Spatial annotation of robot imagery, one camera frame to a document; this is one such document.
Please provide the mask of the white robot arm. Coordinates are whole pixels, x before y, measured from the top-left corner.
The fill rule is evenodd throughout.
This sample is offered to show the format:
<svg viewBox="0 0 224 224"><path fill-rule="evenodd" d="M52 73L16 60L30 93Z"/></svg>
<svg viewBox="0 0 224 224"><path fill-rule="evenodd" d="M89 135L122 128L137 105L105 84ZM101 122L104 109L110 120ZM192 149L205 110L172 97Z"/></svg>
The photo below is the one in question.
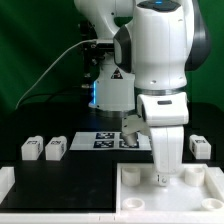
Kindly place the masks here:
<svg viewBox="0 0 224 224"><path fill-rule="evenodd" d="M182 166L189 121L185 73L210 52L198 0L74 0L96 32L94 45L110 45L100 59L89 106L122 117L122 137L133 146L150 139L161 186Z"/></svg>

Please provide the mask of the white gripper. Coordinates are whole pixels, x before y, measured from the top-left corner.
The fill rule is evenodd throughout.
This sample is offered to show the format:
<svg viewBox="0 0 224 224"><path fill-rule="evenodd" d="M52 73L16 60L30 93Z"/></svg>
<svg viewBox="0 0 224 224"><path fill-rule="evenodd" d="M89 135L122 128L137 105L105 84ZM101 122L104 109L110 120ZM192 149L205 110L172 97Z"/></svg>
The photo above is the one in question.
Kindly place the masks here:
<svg viewBox="0 0 224 224"><path fill-rule="evenodd" d="M169 175L177 173L182 164L184 125L189 121L187 95L140 94L137 111L149 130L158 184L168 186Z"/></svg>

